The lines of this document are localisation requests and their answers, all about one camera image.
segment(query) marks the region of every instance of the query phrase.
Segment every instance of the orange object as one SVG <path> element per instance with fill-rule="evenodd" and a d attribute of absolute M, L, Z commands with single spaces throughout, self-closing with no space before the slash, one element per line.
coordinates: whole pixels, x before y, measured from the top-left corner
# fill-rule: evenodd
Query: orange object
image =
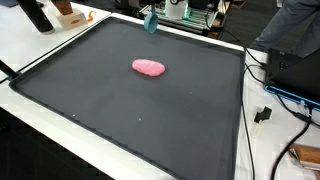
<path fill-rule="evenodd" d="M 88 15 L 88 22 L 92 22 L 93 21 L 93 18 L 96 16 L 96 12 L 95 11 L 90 11 L 89 12 L 89 15 Z"/>

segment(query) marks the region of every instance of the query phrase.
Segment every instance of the white table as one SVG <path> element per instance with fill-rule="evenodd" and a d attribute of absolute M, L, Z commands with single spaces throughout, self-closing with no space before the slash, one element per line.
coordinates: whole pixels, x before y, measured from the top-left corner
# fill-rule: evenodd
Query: white table
<path fill-rule="evenodd" d="M 51 35 L 41 35 L 20 6 L 7 8 L 0 5 L 0 59 L 15 71 L 111 14 L 107 11 L 72 3 L 72 7 L 81 10 L 86 17 L 91 10 L 97 14 L 93 22 L 87 26 L 65 31 L 55 17 L 56 7 L 48 0 L 41 2 L 45 4 L 42 9 L 55 28 L 55 32 Z M 0 72 L 0 81 L 4 78 L 6 75 Z"/>
<path fill-rule="evenodd" d="M 128 21 L 142 24 L 138 19 L 126 17 L 119 14 L 111 16 L 125 19 Z M 241 47 L 224 43 L 221 41 L 209 39 L 199 35 L 175 30 L 172 28 L 159 26 L 159 29 L 177 33 L 183 36 L 193 37 L 198 40 L 207 41 L 213 44 L 242 50 Z M 265 61 L 266 54 L 252 50 L 252 54 L 259 60 Z M 248 64 L 254 61 L 247 57 Z M 263 77 L 263 73 L 253 69 L 258 78 Z M 88 130 L 72 123 L 42 106 L 27 100 L 21 95 L 15 93 L 8 87 L 8 81 L 0 84 L 0 106 L 36 130 L 64 146 L 74 154 L 91 163 L 109 176 L 117 180 L 167 180 L 174 179 L 169 174 L 150 165 L 148 162 L 128 153 L 127 151 L 109 143 L 101 137 L 89 132 Z M 251 134 L 251 142 L 256 166 L 256 179 L 269 179 L 272 164 L 280 153 L 284 145 L 290 138 L 295 136 L 304 124 L 293 118 L 283 107 L 265 92 L 260 84 L 254 81 L 249 73 L 245 77 L 244 84 L 244 104 L 246 107 L 247 122 Z M 253 135 L 255 124 L 253 119 L 257 110 L 268 106 L 273 109 L 270 121 L 264 123 L 264 127 L 259 133 Z M 295 109 L 296 105 L 289 103 L 289 107 Z M 320 145 L 320 131 L 314 127 L 303 136 L 298 142 L 308 145 Z M 250 180 L 251 166 L 249 152 L 246 143 L 243 119 L 241 118 L 237 164 L 236 180 Z M 294 167 L 286 156 L 280 163 L 277 171 L 277 179 L 302 179 L 314 180 L 313 172 L 309 170 Z"/>

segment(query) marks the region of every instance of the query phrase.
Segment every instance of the wire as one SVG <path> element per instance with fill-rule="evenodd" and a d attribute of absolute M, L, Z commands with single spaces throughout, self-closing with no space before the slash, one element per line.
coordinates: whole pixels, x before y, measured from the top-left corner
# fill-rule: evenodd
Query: wire
<path fill-rule="evenodd" d="M 253 162 L 253 156 L 252 156 L 252 149 L 251 149 L 251 143 L 250 143 L 250 137 L 249 137 L 249 132 L 248 132 L 248 125 L 247 125 L 247 118 L 246 118 L 246 113 L 245 113 L 245 107 L 243 103 L 243 84 L 244 84 L 244 76 L 247 72 L 248 69 L 252 66 L 258 66 L 258 65 L 249 65 L 246 67 L 246 69 L 243 72 L 242 79 L 241 79 L 241 84 L 242 86 L 240 87 L 240 97 L 241 97 L 241 106 L 242 106 L 242 113 L 243 113 L 243 119 L 244 119 L 244 127 L 246 130 L 246 136 L 247 136 L 247 141 L 248 141 L 248 148 L 249 148 L 249 154 L 250 154 L 250 160 L 251 160 L 251 168 L 252 168 L 252 179 L 255 180 L 255 168 L 254 168 L 254 162 Z"/>
<path fill-rule="evenodd" d="M 256 61 L 258 64 L 260 64 L 260 65 L 263 66 L 263 67 L 266 66 L 265 63 L 262 63 L 262 62 L 258 61 L 258 60 L 251 54 L 251 52 L 248 50 L 248 48 L 247 48 L 233 33 L 231 33 L 230 31 L 227 31 L 227 30 L 223 30 L 223 31 L 229 33 L 234 39 L 236 39 L 236 40 L 241 44 L 241 46 L 243 47 L 243 49 L 245 50 L 245 52 L 247 52 L 254 61 Z"/>
<path fill-rule="evenodd" d="M 246 65 L 246 67 L 248 68 L 248 70 L 249 70 L 249 73 L 251 74 L 251 76 L 256 80 L 256 81 L 258 81 L 258 82 L 260 82 L 261 84 L 264 84 L 264 82 L 263 81 L 261 81 L 260 79 L 258 79 L 253 73 L 252 73 L 252 71 L 251 71 L 251 69 L 250 69 L 250 67 L 247 65 L 247 64 L 245 64 Z"/>
<path fill-rule="evenodd" d="M 305 117 L 306 119 L 308 119 L 308 121 L 306 122 L 306 125 L 305 127 L 302 129 L 302 131 L 297 134 L 287 145 L 286 147 L 281 151 L 280 155 L 278 156 L 278 158 L 276 159 L 276 162 L 274 163 L 273 167 L 272 167 L 272 172 L 271 172 L 271 180 L 274 180 L 275 178 L 275 174 L 276 174 L 276 171 L 277 171 L 277 167 L 281 161 L 281 159 L 283 158 L 283 156 L 286 154 L 286 152 L 289 150 L 290 146 L 297 140 L 299 139 L 305 132 L 307 132 L 307 130 L 309 129 L 310 127 L 310 124 L 311 124 L 311 116 L 309 118 Z"/>
<path fill-rule="evenodd" d="M 306 119 L 302 119 L 302 118 L 299 118 L 301 115 L 301 113 L 298 113 L 298 112 L 294 112 L 292 111 L 291 109 L 288 108 L 288 106 L 283 102 L 282 98 L 280 97 L 280 95 L 278 93 L 275 93 L 276 96 L 278 97 L 278 99 L 280 100 L 282 106 L 288 111 L 290 112 L 293 116 L 297 117 L 298 119 L 300 119 L 301 121 L 303 122 L 308 122 L 308 120 Z M 311 120 L 311 124 L 317 128 L 320 129 L 320 124 L 316 123 L 315 121 Z"/>

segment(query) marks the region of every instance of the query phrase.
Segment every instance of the black mat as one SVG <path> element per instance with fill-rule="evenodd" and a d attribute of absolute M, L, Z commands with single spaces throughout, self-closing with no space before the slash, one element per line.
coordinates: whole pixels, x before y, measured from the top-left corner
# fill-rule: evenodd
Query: black mat
<path fill-rule="evenodd" d="M 137 58 L 166 65 L 158 78 Z M 242 52 L 108 18 L 10 83 L 177 179 L 234 177 Z"/>

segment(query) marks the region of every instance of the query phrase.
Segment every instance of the electronic equipment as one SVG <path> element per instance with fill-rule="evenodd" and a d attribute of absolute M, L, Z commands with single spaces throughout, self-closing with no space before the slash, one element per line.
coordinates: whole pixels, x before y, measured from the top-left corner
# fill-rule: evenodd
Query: electronic equipment
<path fill-rule="evenodd" d="M 0 5 L 6 7 L 14 7 L 18 5 L 18 2 L 16 0 L 0 0 Z"/>
<path fill-rule="evenodd" d="M 265 90 L 320 111 L 320 50 L 300 58 L 271 49 Z"/>

